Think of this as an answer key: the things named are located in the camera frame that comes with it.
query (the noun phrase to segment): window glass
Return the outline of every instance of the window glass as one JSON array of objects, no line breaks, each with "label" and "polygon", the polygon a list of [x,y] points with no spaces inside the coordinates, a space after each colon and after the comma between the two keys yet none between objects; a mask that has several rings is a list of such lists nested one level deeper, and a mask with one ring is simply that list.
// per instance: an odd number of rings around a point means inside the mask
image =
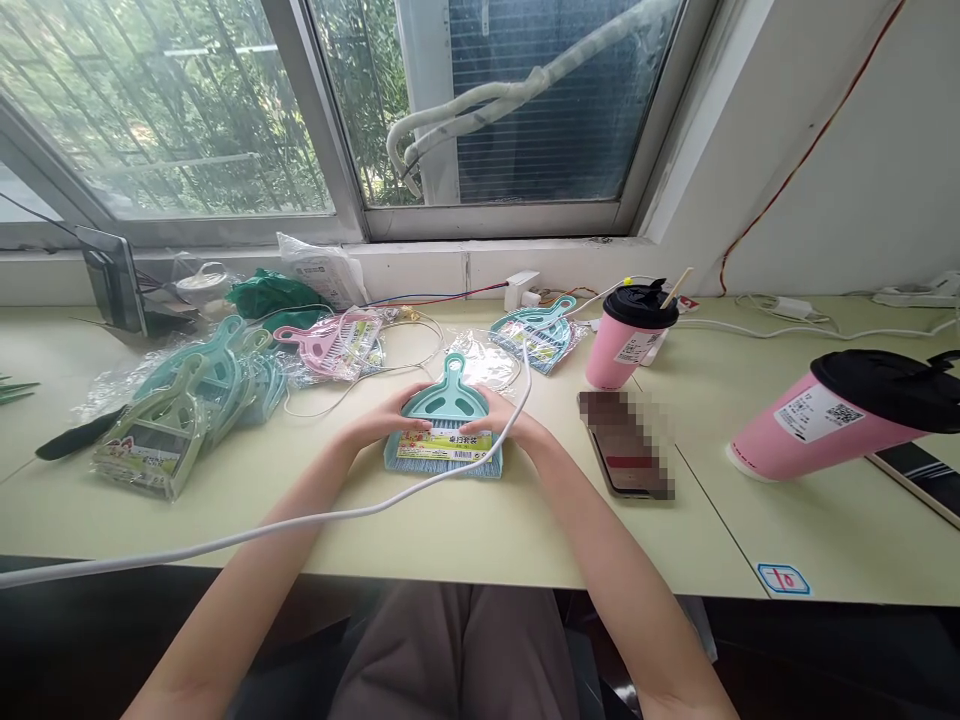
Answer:
[{"label": "window glass", "polygon": [[27,187],[13,171],[0,163],[0,223],[38,222],[39,218],[21,210],[6,198],[14,200],[26,208],[46,215],[51,220],[62,220],[52,207],[41,200],[33,190]]},{"label": "window glass", "polygon": [[0,93],[120,218],[333,214],[260,0],[3,0]]},{"label": "window glass", "polygon": [[[370,206],[618,198],[682,7],[312,2]],[[524,81],[513,99],[497,99],[504,84]],[[439,111],[398,133],[403,162],[391,162],[395,123],[471,91],[470,100],[484,97],[459,112],[472,116],[454,122],[453,111]]]}]

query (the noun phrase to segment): black lid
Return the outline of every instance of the black lid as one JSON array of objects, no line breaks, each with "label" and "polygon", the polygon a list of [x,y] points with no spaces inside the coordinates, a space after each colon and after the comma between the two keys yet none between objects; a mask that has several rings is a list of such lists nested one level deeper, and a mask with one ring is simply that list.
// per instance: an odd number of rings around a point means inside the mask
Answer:
[{"label": "black lid", "polygon": [[810,363],[830,392],[884,420],[931,433],[960,432],[960,379],[947,374],[960,350],[925,364],[883,350],[844,350]]},{"label": "black lid", "polygon": [[663,292],[665,282],[666,278],[661,278],[649,285],[618,287],[603,301],[603,311],[625,325],[645,330],[673,327],[680,317],[680,310],[676,298],[670,301],[666,310],[660,309],[668,294]]}]

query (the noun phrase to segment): brush bristles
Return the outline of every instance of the brush bristles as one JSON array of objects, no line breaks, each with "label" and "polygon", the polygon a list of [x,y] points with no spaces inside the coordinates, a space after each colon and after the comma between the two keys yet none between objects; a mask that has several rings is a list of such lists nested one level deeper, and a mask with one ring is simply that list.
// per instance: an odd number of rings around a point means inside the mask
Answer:
[{"label": "brush bristles", "polygon": [[[464,424],[456,420],[432,420],[431,422],[433,422],[434,427],[449,430],[456,430]],[[394,470],[396,472],[439,475],[440,473],[445,473],[449,470],[456,470],[464,465],[469,465],[467,462],[457,462],[454,460],[436,460],[433,458],[401,458],[396,456],[396,448],[394,447],[393,449],[393,452],[384,454],[384,464],[386,465],[387,470]],[[468,477],[498,478],[502,473],[503,454],[502,451],[498,450],[490,462],[485,462],[483,465],[475,467],[473,470],[468,470],[463,474]]]},{"label": "brush bristles", "polygon": [[[516,357],[518,360],[523,359],[523,348],[520,347],[519,343],[514,342],[510,338],[504,337],[503,335],[500,335],[499,333],[496,333],[496,332],[491,332],[490,335],[491,335],[490,339],[493,340],[497,345],[502,347],[504,350],[506,350],[508,353]],[[540,342],[546,345],[551,345],[557,348],[557,354],[554,355],[549,360],[543,360],[542,358],[538,357],[534,353],[527,354],[527,357],[530,360],[530,367],[542,373],[543,375],[549,375],[550,371],[553,370],[554,366],[558,362],[560,362],[561,358],[563,358],[563,353],[560,352],[560,348],[557,347],[556,343],[551,342],[545,336],[538,336],[535,334],[534,339],[537,342]]]}]

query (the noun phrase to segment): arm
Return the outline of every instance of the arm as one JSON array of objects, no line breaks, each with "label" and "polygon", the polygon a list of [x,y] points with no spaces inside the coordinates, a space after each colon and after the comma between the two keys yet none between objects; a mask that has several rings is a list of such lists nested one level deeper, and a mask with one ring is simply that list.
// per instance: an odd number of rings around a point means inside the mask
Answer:
[{"label": "arm", "polygon": [[[400,408],[431,383],[394,395],[341,430],[264,519],[326,512],[357,453],[391,432],[429,429]],[[320,525],[285,530],[240,547],[201,598],[124,718],[222,717],[253,662]]]},{"label": "arm", "polygon": [[[479,388],[490,414],[461,428],[499,432],[513,408]],[[524,414],[512,437],[530,456],[590,598],[636,684],[644,717],[736,718],[670,588],[647,554],[546,428]]]}]

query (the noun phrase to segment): white plastic bag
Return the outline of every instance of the white plastic bag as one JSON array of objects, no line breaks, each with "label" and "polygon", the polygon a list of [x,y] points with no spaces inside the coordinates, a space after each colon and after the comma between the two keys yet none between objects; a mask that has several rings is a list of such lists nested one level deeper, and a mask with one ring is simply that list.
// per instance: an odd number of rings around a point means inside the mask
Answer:
[{"label": "white plastic bag", "polygon": [[340,247],[308,245],[296,238],[277,233],[280,259],[293,276],[316,290],[334,310],[349,310],[370,302],[363,287],[360,261]]}]

